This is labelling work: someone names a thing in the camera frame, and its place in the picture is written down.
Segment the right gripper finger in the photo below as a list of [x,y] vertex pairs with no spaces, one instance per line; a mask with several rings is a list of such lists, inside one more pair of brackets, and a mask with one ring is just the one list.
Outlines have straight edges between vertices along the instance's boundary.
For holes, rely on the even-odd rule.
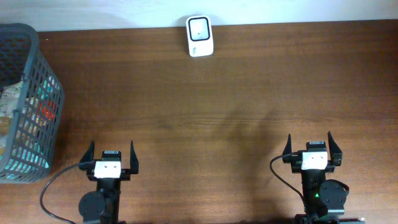
[[287,143],[286,143],[286,145],[284,147],[282,155],[286,156],[286,155],[291,154],[291,153],[292,153],[292,138],[291,138],[291,135],[288,134]]
[[330,150],[330,157],[334,164],[341,164],[343,159],[342,150],[338,147],[337,143],[334,141],[331,132],[328,132],[328,144]]

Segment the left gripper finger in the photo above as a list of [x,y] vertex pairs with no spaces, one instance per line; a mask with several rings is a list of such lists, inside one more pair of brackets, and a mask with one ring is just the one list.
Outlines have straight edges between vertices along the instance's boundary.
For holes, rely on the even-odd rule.
[[131,141],[131,148],[130,148],[130,173],[131,174],[138,174],[139,173],[139,161],[134,150],[134,143]]
[[83,155],[83,157],[81,158],[80,163],[91,162],[94,157],[94,151],[95,151],[95,142],[91,141],[90,146],[89,146],[88,150],[85,152],[85,154]]

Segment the orange noodle packet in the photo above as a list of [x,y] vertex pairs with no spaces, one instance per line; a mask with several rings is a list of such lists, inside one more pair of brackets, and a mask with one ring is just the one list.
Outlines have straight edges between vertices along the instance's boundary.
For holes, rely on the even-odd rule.
[[51,122],[56,122],[57,105],[52,100],[44,100],[39,103],[40,114]]

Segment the teal Kleenex tissue pack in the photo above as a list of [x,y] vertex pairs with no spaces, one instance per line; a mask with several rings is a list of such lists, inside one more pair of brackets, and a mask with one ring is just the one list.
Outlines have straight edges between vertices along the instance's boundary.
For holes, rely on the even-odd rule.
[[1,155],[2,183],[31,183],[43,179],[50,171],[50,164],[43,152],[13,149],[6,158]]

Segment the beige snack bag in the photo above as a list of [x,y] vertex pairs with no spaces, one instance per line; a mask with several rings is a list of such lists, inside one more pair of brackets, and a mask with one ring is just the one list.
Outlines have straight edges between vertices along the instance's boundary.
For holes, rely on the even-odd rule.
[[17,108],[23,81],[5,86],[1,92],[1,154],[6,148],[7,135],[11,128],[13,111]]

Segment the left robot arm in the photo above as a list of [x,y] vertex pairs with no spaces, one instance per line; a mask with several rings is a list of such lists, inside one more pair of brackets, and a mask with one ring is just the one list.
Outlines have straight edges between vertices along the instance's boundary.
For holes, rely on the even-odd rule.
[[121,183],[130,181],[139,173],[139,161],[130,143],[129,168],[121,167],[120,151],[103,151],[101,158],[94,158],[95,143],[92,141],[80,160],[78,168],[86,172],[88,180],[96,182],[96,190],[80,199],[78,210],[84,223],[126,223],[119,219]]

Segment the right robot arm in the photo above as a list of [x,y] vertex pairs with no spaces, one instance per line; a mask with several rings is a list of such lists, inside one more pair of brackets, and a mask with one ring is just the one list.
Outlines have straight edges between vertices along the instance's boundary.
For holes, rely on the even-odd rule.
[[291,135],[282,153],[282,161],[290,164],[292,173],[302,180],[304,214],[297,214],[295,223],[364,223],[364,218],[342,218],[349,187],[326,174],[342,164],[343,152],[328,133],[328,141],[309,141],[305,150],[292,151]]

